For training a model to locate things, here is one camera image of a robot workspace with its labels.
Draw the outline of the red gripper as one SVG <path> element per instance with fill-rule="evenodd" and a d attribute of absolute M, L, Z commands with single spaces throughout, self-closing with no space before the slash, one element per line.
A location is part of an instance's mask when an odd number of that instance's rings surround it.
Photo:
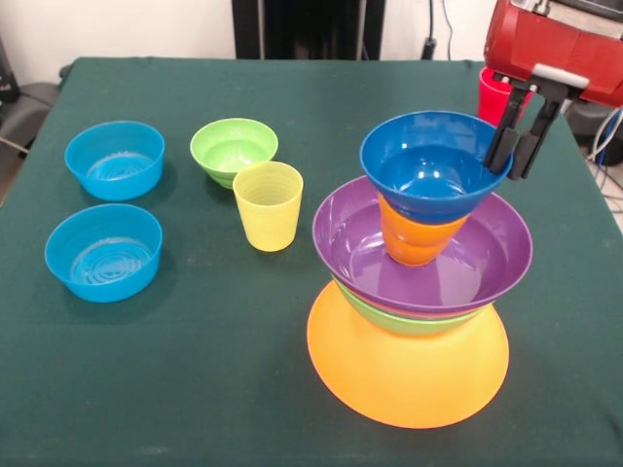
<path fill-rule="evenodd" d="M 527 178 L 568 95 L 567 90 L 542 90 L 544 102 L 519 137 L 516 126 L 531 93 L 530 79 L 563 83 L 580 90 L 583 100 L 622 105 L 622 3 L 498 1 L 484 58 L 493 70 L 517 80 L 510 81 L 510 96 L 483 165 L 500 174 L 511 162 L 507 177 Z"/>

